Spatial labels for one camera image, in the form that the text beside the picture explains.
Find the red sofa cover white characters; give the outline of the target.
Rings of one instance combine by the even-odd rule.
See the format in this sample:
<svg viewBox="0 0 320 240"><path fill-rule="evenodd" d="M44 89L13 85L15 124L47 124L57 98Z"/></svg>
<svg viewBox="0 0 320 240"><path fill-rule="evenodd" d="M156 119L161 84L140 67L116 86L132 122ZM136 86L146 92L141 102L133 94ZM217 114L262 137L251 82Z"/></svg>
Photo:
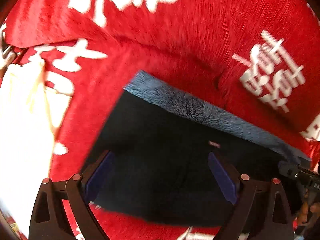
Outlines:
<svg viewBox="0 0 320 240"><path fill-rule="evenodd" d="M84 172L140 71L310 160L294 165L319 162L319 19L307 0L1 0L1 216L12 237L29 239L45 178ZM319 192L274 178L293 239L319 239ZM267 200L255 197L238 239L261 230ZM109 239L215 239L234 211L220 226L186 226L89 207Z"/></svg>

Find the black pants with blue stripe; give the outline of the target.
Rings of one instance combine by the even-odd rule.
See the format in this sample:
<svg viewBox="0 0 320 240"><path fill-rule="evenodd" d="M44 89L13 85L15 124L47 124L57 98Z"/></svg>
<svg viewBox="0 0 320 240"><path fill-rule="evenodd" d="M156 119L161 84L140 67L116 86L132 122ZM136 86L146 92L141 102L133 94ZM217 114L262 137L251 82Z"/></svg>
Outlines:
<svg viewBox="0 0 320 240"><path fill-rule="evenodd" d="M85 166L111 156L91 201L152 222L220 226L230 216L208 157L269 181L281 161L310 165L300 150L231 113L140 71L106 120Z"/></svg>

